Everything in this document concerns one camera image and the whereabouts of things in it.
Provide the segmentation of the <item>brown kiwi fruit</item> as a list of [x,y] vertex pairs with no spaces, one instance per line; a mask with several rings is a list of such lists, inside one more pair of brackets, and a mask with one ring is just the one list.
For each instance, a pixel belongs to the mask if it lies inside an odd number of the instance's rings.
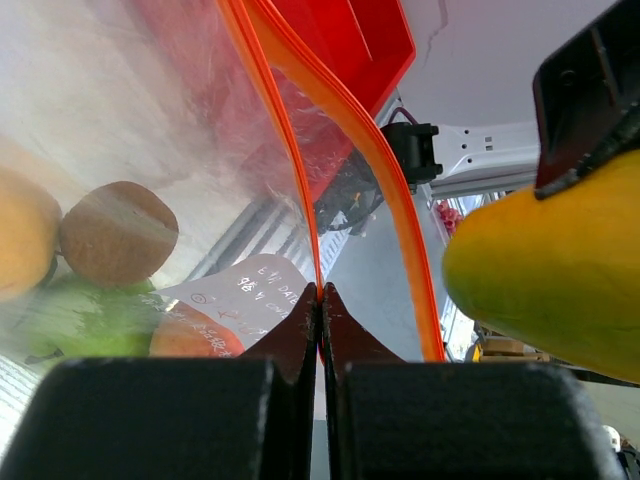
[[156,273],[178,237],[175,214],[156,194],[117,181],[90,191],[65,214],[59,248],[84,279],[101,287],[126,287]]

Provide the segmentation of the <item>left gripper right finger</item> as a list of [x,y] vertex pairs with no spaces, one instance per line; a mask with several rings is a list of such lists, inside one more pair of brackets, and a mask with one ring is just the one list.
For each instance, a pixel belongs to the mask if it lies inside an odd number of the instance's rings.
[[335,479],[621,479],[578,380],[548,363],[411,363],[322,301]]

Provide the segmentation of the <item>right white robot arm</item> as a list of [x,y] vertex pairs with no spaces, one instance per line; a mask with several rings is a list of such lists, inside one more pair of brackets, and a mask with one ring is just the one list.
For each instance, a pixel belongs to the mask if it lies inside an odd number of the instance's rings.
[[547,198],[639,146],[635,1],[407,1],[399,85],[428,125],[436,198],[532,184]]

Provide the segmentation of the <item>clear orange zip top bag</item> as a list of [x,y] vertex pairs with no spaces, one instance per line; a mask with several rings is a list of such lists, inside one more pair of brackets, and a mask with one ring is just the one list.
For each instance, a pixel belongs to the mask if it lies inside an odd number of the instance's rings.
[[4,359],[45,371],[80,358],[31,356],[19,326],[53,281],[84,279],[60,252],[61,222],[117,181],[178,220],[147,279],[162,315],[183,302],[245,352],[308,284],[335,282],[344,244],[383,209],[387,237],[346,276],[344,300],[373,330],[407,327],[422,359],[443,356],[417,212],[388,144],[275,11],[259,24],[247,1],[3,2],[3,167],[61,209],[48,274],[1,300]]

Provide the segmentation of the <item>green apple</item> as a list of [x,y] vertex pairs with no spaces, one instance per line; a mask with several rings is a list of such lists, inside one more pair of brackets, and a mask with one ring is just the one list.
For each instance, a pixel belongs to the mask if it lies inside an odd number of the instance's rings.
[[19,331],[36,358],[146,356],[162,317],[154,290],[149,280],[102,288],[66,275],[38,295]]

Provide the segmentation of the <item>peach fruit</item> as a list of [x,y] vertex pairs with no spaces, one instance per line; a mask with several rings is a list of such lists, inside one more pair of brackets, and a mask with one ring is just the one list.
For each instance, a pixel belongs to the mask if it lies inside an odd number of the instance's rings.
[[162,315],[149,346],[151,357],[234,358],[244,352],[230,329],[183,302]]

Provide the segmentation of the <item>yellow green mango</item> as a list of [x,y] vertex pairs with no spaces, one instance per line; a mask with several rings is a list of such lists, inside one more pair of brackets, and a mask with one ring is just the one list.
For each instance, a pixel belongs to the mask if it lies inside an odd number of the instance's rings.
[[546,200],[472,211],[442,260],[467,317],[603,375],[639,380],[639,153]]

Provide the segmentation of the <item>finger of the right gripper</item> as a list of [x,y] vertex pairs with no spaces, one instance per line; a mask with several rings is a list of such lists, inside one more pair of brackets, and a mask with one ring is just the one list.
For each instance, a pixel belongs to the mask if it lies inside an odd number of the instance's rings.
[[565,191],[639,147],[639,2],[617,1],[548,56],[533,79],[534,195]]

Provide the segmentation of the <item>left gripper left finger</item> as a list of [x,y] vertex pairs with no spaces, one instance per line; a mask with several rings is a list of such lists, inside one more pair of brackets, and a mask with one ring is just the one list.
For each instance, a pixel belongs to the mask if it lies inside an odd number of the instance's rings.
[[234,359],[89,358],[37,388],[5,479],[305,479],[318,325],[308,285]]

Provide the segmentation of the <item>orange fruit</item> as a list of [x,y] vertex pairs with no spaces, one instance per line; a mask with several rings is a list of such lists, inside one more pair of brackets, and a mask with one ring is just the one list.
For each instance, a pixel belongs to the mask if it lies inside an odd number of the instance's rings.
[[1,169],[1,300],[12,300],[40,283],[57,246],[61,209],[41,186]]

